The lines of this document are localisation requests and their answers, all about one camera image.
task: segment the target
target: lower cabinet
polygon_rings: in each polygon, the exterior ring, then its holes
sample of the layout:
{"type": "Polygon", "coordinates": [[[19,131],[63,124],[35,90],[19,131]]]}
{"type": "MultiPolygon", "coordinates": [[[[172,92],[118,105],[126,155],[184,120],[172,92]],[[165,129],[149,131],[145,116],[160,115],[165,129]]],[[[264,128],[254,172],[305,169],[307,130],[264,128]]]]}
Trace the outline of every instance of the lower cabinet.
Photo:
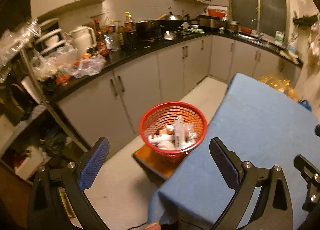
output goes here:
{"type": "Polygon", "coordinates": [[[285,60],[275,54],[259,49],[256,57],[257,64],[253,73],[253,78],[257,79],[261,76],[267,75],[279,76],[284,61],[285,60]]]}
{"type": "Polygon", "coordinates": [[[112,71],[82,86],[58,105],[89,146],[92,147],[99,137],[109,140],[108,157],[134,138],[112,71]]]}
{"type": "Polygon", "coordinates": [[[235,41],[233,39],[212,36],[210,75],[223,81],[229,80],[234,46],[235,41]]]}
{"type": "Polygon", "coordinates": [[[185,47],[178,43],[157,51],[161,101],[179,101],[183,98],[183,58],[185,47]]]}
{"type": "Polygon", "coordinates": [[[208,74],[211,41],[211,36],[204,36],[184,43],[184,96],[208,74]]]}
{"type": "Polygon", "coordinates": [[[114,69],[116,85],[136,134],[143,114],[160,103],[157,52],[114,69]]]}
{"type": "Polygon", "coordinates": [[[229,79],[236,73],[252,77],[256,67],[259,49],[244,42],[235,41],[235,43],[229,79]]]}

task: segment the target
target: white wall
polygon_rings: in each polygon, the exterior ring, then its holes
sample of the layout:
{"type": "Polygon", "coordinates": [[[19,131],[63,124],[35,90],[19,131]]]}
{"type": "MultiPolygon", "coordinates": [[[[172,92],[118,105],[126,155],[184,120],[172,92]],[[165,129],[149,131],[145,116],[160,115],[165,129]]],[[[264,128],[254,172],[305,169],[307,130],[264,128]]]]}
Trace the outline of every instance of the white wall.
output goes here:
{"type": "Polygon", "coordinates": [[[138,22],[154,20],[169,11],[179,15],[189,14],[191,18],[195,18],[202,14],[205,8],[204,4],[173,0],[105,0],[102,4],[76,9],[58,17],[60,18],[60,28],[64,31],[70,31],[79,25],[88,23],[90,16],[102,12],[106,13],[110,19],[124,21],[124,12],[128,11],[132,18],[138,22]]]}
{"type": "MultiPolygon", "coordinates": [[[[312,0],[290,0],[290,37],[293,30],[292,17],[294,10],[297,12],[298,17],[319,13],[312,0]]],[[[320,121],[320,74],[319,70],[310,69],[308,61],[308,37],[310,35],[310,29],[299,28],[298,31],[297,50],[302,54],[304,66],[301,70],[296,90],[300,98],[307,99],[311,103],[313,113],[320,121]]]]}

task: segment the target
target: table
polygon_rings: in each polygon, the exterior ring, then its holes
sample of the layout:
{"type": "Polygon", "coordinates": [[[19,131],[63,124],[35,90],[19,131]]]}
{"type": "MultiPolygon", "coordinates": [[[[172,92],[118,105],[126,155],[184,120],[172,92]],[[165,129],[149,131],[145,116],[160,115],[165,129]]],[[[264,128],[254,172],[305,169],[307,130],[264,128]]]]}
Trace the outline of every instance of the table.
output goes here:
{"type": "MultiPolygon", "coordinates": [[[[215,223],[234,194],[209,153],[210,140],[219,137],[242,161],[251,161],[260,168],[270,169],[276,164],[283,168],[297,229],[308,215],[301,208],[307,184],[293,166],[293,159],[302,154],[320,168],[320,138],[314,133],[317,124],[311,112],[285,94],[236,74],[203,142],[152,196],[148,221],[159,221],[174,214],[178,207],[215,223]]],[[[259,192],[256,188],[239,227],[248,222],[259,192]]]]}

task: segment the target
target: black countertop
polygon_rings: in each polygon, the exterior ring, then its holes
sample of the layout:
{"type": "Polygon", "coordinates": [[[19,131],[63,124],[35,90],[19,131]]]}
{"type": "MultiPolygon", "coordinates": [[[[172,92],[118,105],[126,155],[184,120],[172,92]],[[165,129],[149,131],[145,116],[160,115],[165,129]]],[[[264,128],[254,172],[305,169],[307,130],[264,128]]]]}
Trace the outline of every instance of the black countertop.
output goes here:
{"type": "MultiPolygon", "coordinates": [[[[106,66],[102,69],[100,74],[94,75],[92,77],[90,76],[84,76],[82,78],[74,78],[72,77],[69,81],[68,84],[65,86],[57,86],[54,91],[52,92],[46,92],[50,102],[59,102],[60,100],[62,100],[63,98],[65,98],[66,96],[70,95],[72,92],[76,91],[78,88],[82,87],[83,85],[89,83],[91,80],[94,80],[95,78],[97,78],[98,76],[105,74],[107,72],[109,72],[110,70],[119,67],[133,59],[136,59],[138,57],[141,57],[143,55],[146,55],[148,53],[154,52],[156,50],[160,50],[162,48],[180,43],[180,42],[184,42],[186,40],[189,39],[196,39],[199,37],[203,37],[203,36],[207,36],[207,35],[217,35],[217,36],[223,36],[226,38],[230,38],[230,39],[235,39],[238,41],[242,41],[248,44],[251,44],[255,47],[259,47],[261,49],[267,50],[273,54],[279,55],[279,50],[273,50],[271,48],[265,47],[264,45],[260,45],[257,44],[254,41],[251,41],[250,39],[245,39],[245,38],[241,38],[239,36],[236,35],[230,35],[230,34],[224,34],[224,33],[219,33],[219,32],[215,32],[215,31],[210,31],[210,32],[206,32],[203,34],[197,34],[197,33],[193,33],[193,34],[188,34],[188,35],[180,35],[177,37],[177,39],[175,40],[165,40],[165,39],[161,39],[158,41],[154,41],[154,42],[149,42],[148,44],[145,45],[145,47],[142,47],[140,49],[137,50],[132,50],[132,51],[122,51],[122,50],[118,50],[115,52],[111,52],[109,54],[109,59],[107,59],[107,63],[106,66]]],[[[284,58],[285,60],[291,62],[292,64],[296,65],[295,63],[293,63],[292,61],[284,58]]],[[[302,68],[303,66],[303,62],[301,62],[300,60],[299,64],[296,65],[299,68],[302,68]]]]}

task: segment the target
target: metal bolt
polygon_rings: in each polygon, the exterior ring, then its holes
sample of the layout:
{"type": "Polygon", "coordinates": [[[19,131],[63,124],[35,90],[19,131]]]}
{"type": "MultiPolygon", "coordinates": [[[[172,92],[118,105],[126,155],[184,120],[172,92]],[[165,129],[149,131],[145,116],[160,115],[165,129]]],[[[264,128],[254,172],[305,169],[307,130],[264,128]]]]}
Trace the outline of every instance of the metal bolt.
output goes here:
{"type": "Polygon", "coordinates": [[[250,161],[244,161],[243,162],[243,165],[246,167],[246,168],[251,168],[252,167],[252,163],[250,161]]]}
{"type": "Polygon", "coordinates": [[[69,162],[67,166],[69,169],[73,169],[76,166],[76,163],[72,161],[72,162],[69,162]]]}
{"type": "Polygon", "coordinates": [[[310,199],[312,203],[316,203],[316,195],[313,194],[310,199]]]}
{"type": "Polygon", "coordinates": [[[44,170],[45,170],[45,166],[41,166],[41,167],[39,168],[39,172],[44,172],[44,170]]]}
{"type": "Polygon", "coordinates": [[[276,171],[281,171],[281,167],[279,165],[274,165],[276,171]]]}

